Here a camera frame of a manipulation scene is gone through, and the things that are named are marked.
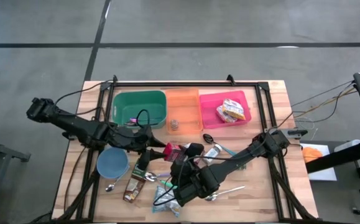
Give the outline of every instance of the blue cup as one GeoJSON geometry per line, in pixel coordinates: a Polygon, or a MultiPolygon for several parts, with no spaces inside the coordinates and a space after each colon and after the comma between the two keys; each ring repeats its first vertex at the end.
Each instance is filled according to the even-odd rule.
{"type": "Polygon", "coordinates": [[[120,179],[129,169],[129,160],[124,149],[111,147],[105,149],[97,160],[99,174],[107,179],[120,179]]]}

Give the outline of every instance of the orange bin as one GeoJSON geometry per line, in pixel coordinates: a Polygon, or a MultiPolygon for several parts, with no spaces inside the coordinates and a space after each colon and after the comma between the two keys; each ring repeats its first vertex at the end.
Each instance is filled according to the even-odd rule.
{"type": "Polygon", "coordinates": [[[170,134],[196,134],[203,129],[200,111],[199,90],[182,88],[166,90],[167,118],[166,127],[170,134]],[[172,129],[171,120],[178,121],[178,128],[172,129]]]}

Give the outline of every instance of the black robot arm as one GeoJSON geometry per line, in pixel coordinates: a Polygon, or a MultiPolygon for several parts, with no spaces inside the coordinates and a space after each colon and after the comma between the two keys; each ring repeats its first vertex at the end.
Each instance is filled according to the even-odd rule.
{"type": "Polygon", "coordinates": [[[146,149],[149,146],[166,146],[154,137],[149,125],[143,125],[138,132],[133,133],[131,129],[120,127],[115,123],[89,121],[61,110],[51,99],[34,98],[32,102],[26,112],[29,119],[39,123],[52,123],[75,135],[82,145],[90,149],[97,149],[109,144],[113,147],[137,152],[141,154],[140,169],[146,168],[149,161],[165,156],[160,152],[146,149]]]}
{"type": "Polygon", "coordinates": [[[261,133],[249,147],[220,164],[199,168],[193,159],[184,164],[182,161],[175,161],[171,166],[172,183],[178,186],[173,190],[174,196],[181,206],[195,197],[205,198],[217,191],[220,183],[234,170],[256,157],[274,157],[289,144],[281,131],[261,133]]]}

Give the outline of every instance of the wooden table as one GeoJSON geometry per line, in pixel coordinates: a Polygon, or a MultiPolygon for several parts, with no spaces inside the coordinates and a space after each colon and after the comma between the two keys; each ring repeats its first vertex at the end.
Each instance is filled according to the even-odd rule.
{"type": "MultiPolygon", "coordinates": [[[[282,80],[268,81],[270,85],[270,92],[277,122],[281,123],[291,113],[289,98],[287,95],[285,82],[282,80]]],[[[98,82],[85,82],[83,88],[89,88],[98,82]]],[[[167,90],[171,87],[165,88],[136,88],[125,87],[115,88],[114,96],[124,91],[139,91],[139,90],[167,90]]],[[[205,129],[202,133],[212,135],[216,142],[238,152],[246,148],[251,139],[262,132],[261,121],[259,117],[259,109],[256,100],[256,91],[253,87],[200,87],[199,94],[218,93],[224,91],[242,90],[248,101],[251,116],[251,121],[244,126],[233,126],[227,128],[205,129]]],[[[96,107],[99,87],[90,91],[83,92],[80,97],[78,106],[78,113],[93,109],[96,107]]],[[[267,123],[270,124],[268,110],[265,108],[265,115],[267,123]]],[[[82,115],[85,119],[91,119],[94,112],[82,115]]],[[[294,128],[295,123],[293,117],[290,117],[281,128],[294,128]]],[[[169,135],[166,127],[155,129],[154,135],[157,139],[163,142],[173,142],[175,144],[186,144],[188,142],[198,142],[205,145],[205,149],[211,146],[207,145],[202,134],[194,135],[169,135]]],[[[80,143],[72,141],[69,144],[65,165],[63,168],[61,181],[57,193],[53,209],[53,218],[59,217],[63,213],[63,200],[65,190],[68,185],[73,166],[79,153],[83,149],[80,143]]],[[[78,168],[72,180],[69,189],[67,206],[78,194],[81,187],[81,180],[85,168],[86,152],[83,153],[78,168]]],[[[135,161],[138,158],[136,153],[128,154],[131,169],[134,167],[135,161]]],[[[290,181],[290,187],[295,193],[296,197],[301,201],[304,207],[314,216],[318,216],[315,202],[311,190],[310,181],[308,179],[307,170],[303,161],[302,152],[298,146],[290,146],[285,157],[287,173],[290,181]]],[[[149,164],[148,170],[156,174],[170,171],[171,163],[163,160],[155,160],[149,164]]],[[[116,184],[112,192],[105,192],[105,187],[112,184],[112,180],[104,178],[100,179],[98,198],[96,202],[95,222],[269,222],[277,221],[277,212],[275,209],[274,195],[272,192],[272,184],[269,174],[267,159],[262,157],[252,160],[247,164],[246,170],[237,170],[229,174],[226,180],[221,184],[220,190],[228,190],[234,187],[245,185],[246,188],[233,192],[231,194],[222,195],[214,202],[206,202],[203,199],[196,198],[187,203],[182,209],[181,214],[176,218],[172,212],[152,213],[151,206],[154,200],[156,191],[156,182],[147,182],[140,192],[134,203],[127,203],[122,200],[124,189],[130,177],[130,172],[116,184]]],[[[86,196],[86,203],[84,207],[84,216],[88,213],[90,193],[86,196]]],[[[285,212],[285,217],[288,217],[285,196],[281,190],[282,204],[285,212]]]]}

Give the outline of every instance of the gray floor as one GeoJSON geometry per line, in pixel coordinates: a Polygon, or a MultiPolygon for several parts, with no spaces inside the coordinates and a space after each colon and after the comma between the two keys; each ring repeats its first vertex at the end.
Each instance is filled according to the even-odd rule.
{"type": "MultiPolygon", "coordinates": [[[[93,42],[103,4],[0,0],[0,43],[93,42]]],[[[102,42],[360,42],[360,0],[115,0],[102,42]]],[[[0,223],[29,222],[51,209],[68,143],[61,130],[28,120],[25,111],[33,97],[57,99],[80,89],[90,52],[0,49],[0,142],[32,153],[27,164],[11,164],[0,194],[0,223]]],[[[91,79],[116,74],[120,80],[222,80],[232,74],[238,80],[285,80],[296,103],[351,80],[355,72],[360,72],[360,48],[100,49],[91,79]]],[[[60,106],[75,111],[77,103],[74,96],[60,106]]],[[[324,118],[332,109],[326,106],[308,118],[324,118]]],[[[358,95],[341,99],[335,115],[315,129],[305,139],[360,139],[358,95]]],[[[350,212],[350,204],[360,204],[358,188],[328,197],[328,184],[312,184],[320,217],[360,223],[350,212]]]]}

